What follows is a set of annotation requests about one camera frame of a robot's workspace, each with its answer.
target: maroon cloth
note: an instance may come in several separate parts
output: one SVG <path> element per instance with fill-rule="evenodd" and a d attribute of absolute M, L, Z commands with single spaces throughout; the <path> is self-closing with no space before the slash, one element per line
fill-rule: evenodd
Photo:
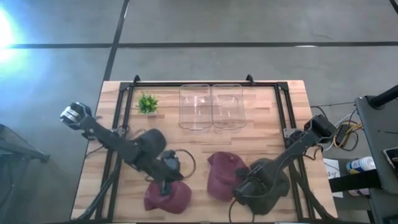
<path fill-rule="evenodd" d="M 166 196 L 160 195 L 160 185 L 151 182 L 144 197 L 144 208 L 146 211 L 160 208 L 173 214 L 181 214 L 191 201 L 191 188 L 181 182 L 171 183 L 171 191 Z"/>
<path fill-rule="evenodd" d="M 242 159 L 230 152 L 216 152 L 207 161 L 210 163 L 210 173 L 207 181 L 207 192 L 224 202 L 233 198 L 233 189 L 243 179 L 236 176 L 237 169 L 248 169 Z"/>

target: black metal frame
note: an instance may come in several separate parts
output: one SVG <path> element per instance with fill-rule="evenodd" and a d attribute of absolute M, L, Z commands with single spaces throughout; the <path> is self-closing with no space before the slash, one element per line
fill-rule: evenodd
<path fill-rule="evenodd" d="M 287 111 L 289 114 L 290 127 L 296 128 L 293 106 L 292 106 L 292 102 L 290 99 L 289 86 L 288 86 L 287 82 L 255 82 L 251 75 L 247 76 L 246 81 L 241 81 L 241 82 L 228 82 L 228 81 L 225 81 L 225 82 L 138 82 L 138 81 L 140 81 L 140 78 L 138 76 L 136 76 L 133 82 L 120 83 L 119 95 L 118 95 L 118 100 L 116 103 L 112 128 L 114 128 L 114 129 L 118 128 L 120 111 L 122 108 L 122 100 L 123 100 L 125 91 L 127 91 L 128 94 L 127 94 L 126 108 L 125 108 L 125 112 L 124 112 L 122 127 L 126 128 L 128 125 L 128 121 L 129 121 L 129 112 L 131 109 L 132 94 L 133 94 L 135 87 L 150 87 L 150 86 L 151 87 L 153 87 L 153 86 L 167 87 L 167 86 L 182 86 L 182 85 L 186 85 L 186 84 L 199 84 L 199 83 L 201 83 L 201 84 L 206 83 L 210 86 L 215 85 L 215 84 L 228 83 L 228 84 L 240 84 L 241 86 L 252 86 L 254 88 L 257 86 L 272 87 L 275 91 L 275 97 L 276 97 L 276 102 L 277 102 L 277 107 L 278 107 L 278 112 L 279 112 L 279 119 L 280 119 L 280 128 L 282 130 L 282 137 L 285 141 L 286 137 L 284 136 L 283 130 L 285 128 L 287 128 L 287 125 L 286 125 L 284 107 L 282 104 L 282 97 L 281 97 L 281 92 L 283 92 L 283 94 L 285 95 Z M 120 156 L 118 155 L 116 158 L 116 163 L 114 165 L 114 169 L 113 169 L 112 173 L 110 173 L 111 161 L 113 158 L 113 154 L 114 154 L 113 151 L 107 152 L 106 159 L 105 159 L 105 165 L 104 165 L 104 171 L 103 171 L 103 178 L 101 181 L 101 190 L 100 190 L 99 195 L 95 199 L 95 201 L 97 201 L 97 202 L 94 204 L 92 203 L 92 205 L 95 206 L 95 210 L 96 210 L 94 220 L 97 221 L 98 223 L 106 223 L 106 222 L 113 221 L 114 206 L 116 203 L 119 175 L 120 175 L 121 163 L 122 163 L 122 160 L 121 160 Z M 300 175 L 301 175 L 301 177 L 299 177 L 299 178 L 302 178 L 302 180 L 308 185 L 307 173 L 305 171 L 304 161 L 302 158 L 298 159 L 298 167 L 299 167 L 299 171 L 300 171 Z M 292 173 L 294 171 L 297 171 L 294 164 L 289 165 L 289 172 Z M 308 218 L 310 220 L 316 220 L 313 205 L 310 203 L 310 201 L 307 197 L 305 197 L 305 199 L 306 199 L 307 210 L 308 210 L 308 218 L 304 218 L 303 209 L 302 209 L 302 205 L 301 205 L 301 201 L 300 201 L 299 189 L 297 187 L 297 180 L 295 178 L 290 178 L 290 180 L 292 183 L 292 191 L 293 191 L 295 210 L 296 210 L 298 221 L 303 220 L 303 219 L 308 219 Z M 110 200 L 109 200 L 108 214 L 107 214 L 106 218 L 103 218 L 103 199 L 106 195 L 106 192 L 110 188 L 110 186 L 112 186 L 112 190 L 111 190 L 111 196 L 110 196 Z M 89 215 L 86 215 L 86 217 L 84 217 L 84 219 L 86 219 L 85 221 L 89 221 L 88 219 L 90 219 L 92 214 L 93 213 L 91 212 Z"/>

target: white paper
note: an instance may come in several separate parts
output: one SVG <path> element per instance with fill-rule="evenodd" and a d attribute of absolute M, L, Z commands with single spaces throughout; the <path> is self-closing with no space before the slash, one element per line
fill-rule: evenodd
<path fill-rule="evenodd" d="M 325 163 L 326 171 L 328 173 L 328 178 L 333 179 L 340 177 L 340 170 L 338 167 L 338 161 L 334 159 L 323 159 L 323 162 Z M 343 193 L 342 192 L 335 192 L 332 193 L 334 197 L 339 197 L 343 198 Z"/>

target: white bottle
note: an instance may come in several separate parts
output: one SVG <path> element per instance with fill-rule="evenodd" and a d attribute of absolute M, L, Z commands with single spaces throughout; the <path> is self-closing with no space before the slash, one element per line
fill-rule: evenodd
<path fill-rule="evenodd" d="M 356 159 L 347 163 L 347 171 L 350 174 L 358 174 L 360 172 L 373 170 L 376 166 L 374 165 L 373 158 L 371 156 L 364 157 L 362 159 Z"/>
<path fill-rule="evenodd" d="M 375 168 L 376 166 L 374 165 L 374 161 L 371 156 L 364 157 L 362 159 L 356 159 L 347 163 L 347 171 L 350 174 L 358 174 L 360 172 L 373 170 Z M 352 196 L 369 195 L 369 189 L 349 190 L 348 193 Z"/>

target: yellow wire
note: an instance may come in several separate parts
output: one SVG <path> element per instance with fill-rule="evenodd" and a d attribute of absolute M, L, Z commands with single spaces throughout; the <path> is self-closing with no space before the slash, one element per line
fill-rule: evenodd
<path fill-rule="evenodd" d="M 341 141 L 341 143 L 340 143 L 340 145 L 337 145 L 337 143 L 336 143 L 336 135 L 333 137 L 333 145 L 335 146 L 335 147 L 341 147 L 341 145 L 343 144 L 343 142 L 345 142 L 346 141 L 346 138 L 347 138 L 347 135 L 355 128 L 355 127 L 358 127 L 358 126 L 361 126 L 362 125 L 362 122 L 360 122 L 360 123 L 358 123 L 358 124 L 352 124 L 352 125 L 350 125 L 351 127 L 349 128 L 349 130 L 347 130 L 347 132 L 346 132 L 346 134 L 344 135 L 344 138 L 343 138 L 343 140 Z"/>

